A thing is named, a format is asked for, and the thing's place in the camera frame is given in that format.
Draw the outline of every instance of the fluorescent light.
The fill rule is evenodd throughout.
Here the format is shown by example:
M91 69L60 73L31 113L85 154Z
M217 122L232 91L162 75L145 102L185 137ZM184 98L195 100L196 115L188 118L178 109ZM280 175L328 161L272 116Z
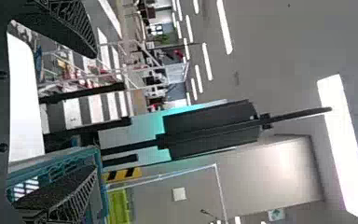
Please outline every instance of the fluorescent light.
M182 6L180 5L180 0L176 0L177 2L177 7L178 7L178 16L179 16L179 21L183 21L183 14L182 14Z
M107 37L103 33L103 31L99 27L97 27L97 31L98 31L98 38L100 44L107 44ZM110 57L109 57L109 47L107 45L101 46L100 52L103 61L103 68L107 70L112 69L112 65L110 64Z
M173 12L172 13L172 22L173 22L173 26L176 28L176 14Z
M118 93L118 100L120 101L121 117L127 117L129 113L127 112L126 96L124 95L124 91L120 91Z
M194 81L194 78L191 78L191 89L193 91L194 101L197 101L199 96L197 95L196 82Z
M129 108L130 108L130 117L134 116L134 112L133 112L133 104L132 104L132 95L130 91L127 91L127 100L129 103Z
M216 4L217 11L219 12L220 26L222 27L223 38L225 40L226 53L230 54L233 48L231 43L231 36L228 30L225 6L223 5L223 0L217 0Z
M91 116L91 123L103 122L103 102L101 95L89 96L89 114Z
M176 22L176 29L178 30L178 37L179 39L182 39L182 29L180 28L180 22Z
M106 96L107 96L107 103L109 105L110 119L111 120L119 119L115 93L109 92L106 94Z
M191 105L190 92L186 92L187 105Z
M113 26L115 27L117 34L120 36L120 38L122 38L121 25L117 19L115 12L112 10L112 7L110 7L110 4L107 0L98 0L98 2L100 2L101 7L103 8L103 11L106 14L107 18L110 20L110 22L112 22Z
M173 11L176 11L176 0L172 0Z
M190 17L188 15L186 15L186 25L187 25L188 38L190 40L190 43L193 43L194 42L193 29L191 28Z
M213 80L212 68L211 68L211 62L209 61L208 48L206 46L206 43L202 44L202 52L204 55L206 75L208 77L208 80L212 81Z
M235 224L241 224L241 218L240 217L234 217Z
M200 91L200 93L203 93L203 87L202 87L202 80L201 80L199 65L196 64L196 66L194 66L194 69L196 70L196 78L197 78L197 82L199 84L199 91Z
M324 119L345 207L358 217L358 145L340 75L319 80L318 91L322 106L333 108Z
M196 14L199 14L200 13L199 0L193 0L193 6L194 6L194 11L196 12Z
M187 38L183 38L183 43L185 44L186 57L190 60L190 49L188 49Z

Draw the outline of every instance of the black metal beam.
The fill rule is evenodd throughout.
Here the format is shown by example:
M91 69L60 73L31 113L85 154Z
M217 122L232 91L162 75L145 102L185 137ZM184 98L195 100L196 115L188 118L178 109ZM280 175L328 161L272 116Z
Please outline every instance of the black metal beam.
M118 127L127 127L132 124L131 119L121 118L118 120L108 121L108 122L102 122L97 124L91 124L91 125L85 125L78 128L65 130L61 132L55 132L55 133L47 133L43 135L43 139L46 141L51 141L55 139L63 139L67 137L71 137L74 135L82 134L82 133L92 133L92 132L98 132L100 130L106 130L106 129L113 129Z
M61 94L55 94L51 96L45 96L39 98L39 104L57 104L59 101L75 99L83 96L90 96L102 93L108 93L112 91L124 91L126 90L126 86L123 82L117 82L109 86L103 86L83 91L71 91Z
M112 160L103 161L103 167L122 165L122 164L125 164L128 162L137 162L137 161L138 161L138 155L131 154L131 155L125 156L125 157L119 157L119 158L114 158Z

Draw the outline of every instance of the industrial equipment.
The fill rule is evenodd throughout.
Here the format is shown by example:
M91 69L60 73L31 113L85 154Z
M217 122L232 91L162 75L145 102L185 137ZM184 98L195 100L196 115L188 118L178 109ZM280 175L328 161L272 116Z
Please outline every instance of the industrial equipment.
M80 0L0 0L0 223L22 223L6 199L10 137L7 25L11 20L48 36L87 56L97 56L97 45Z

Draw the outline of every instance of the white ceiling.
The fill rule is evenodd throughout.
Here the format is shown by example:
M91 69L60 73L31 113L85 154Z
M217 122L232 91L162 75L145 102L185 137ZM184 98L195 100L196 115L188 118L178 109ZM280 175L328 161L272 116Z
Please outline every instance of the white ceiling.
M321 105L316 81L339 72L350 110L358 115L358 1L226 0L234 45L229 56L215 1L199 1L198 15L192 1L183 0L182 9L191 18L195 42L208 43L214 80L207 81L200 46L191 47L204 89L196 103L248 98L260 113L272 114L316 107ZM186 23L181 26L188 38ZM358 116L352 121L358 139ZM274 131L312 135L326 200L332 210L344 211L323 118L277 124ZM358 218L334 212L332 222L358 223Z

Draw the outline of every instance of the ceiling light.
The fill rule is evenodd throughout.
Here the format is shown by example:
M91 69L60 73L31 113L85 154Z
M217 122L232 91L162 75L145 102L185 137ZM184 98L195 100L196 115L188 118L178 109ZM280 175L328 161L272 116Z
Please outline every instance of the ceiling light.
M182 29L180 28L180 22L176 22L176 29L178 30L178 37L179 39L182 39Z
M186 25L188 31L188 38L190 40L190 43L193 43L194 42L193 29L191 28L190 17L188 15L186 15Z
M117 16L115 12L113 11L112 7L110 7L110 4L107 0L98 0L100 2L101 7L103 8L104 13L106 14L107 18L112 22L113 26L115 27L117 34L122 38L121 36L121 26L120 22L117 19Z
M199 96L197 95L196 82L194 81L194 78L191 78L191 90L193 91L194 101L197 101Z
M176 11L176 0L172 0L173 11Z
M196 66L194 66L194 69L196 70L196 78L197 78L197 82L199 84L199 91L200 91L200 93L203 93L203 87L202 87L202 80L201 80L199 65L196 64Z
M322 106L333 108L324 120L345 207L358 217L358 144L342 80L340 75L334 75L317 84Z
M233 48L231 43L231 36L228 29L225 6L223 5L223 0L217 0L216 4L217 11L219 12L220 26L222 27L223 38L225 40L226 53L230 54Z
M209 61L208 48L206 46L206 43L202 44L202 52L204 55L206 75L208 77L208 80L212 81L213 80L212 68L211 68L211 62Z
M172 22L173 22L173 26L176 28L176 14L173 12L172 13Z
M193 6L194 6L194 11L196 12L196 14L199 14L200 13L199 0L193 0Z
M127 111L126 96L124 95L124 91L120 91L118 93L118 99L120 101L121 117L127 117L129 113Z
M235 224L241 224L241 218L240 217L234 217Z
M185 44L186 57L190 60L190 49L188 48L187 38L183 38L183 43Z
M191 105L190 92L186 92L187 105Z
M179 21L183 20L183 14L182 14L182 6L180 5L180 0L176 0L177 2L177 8L178 8L178 15L179 15Z

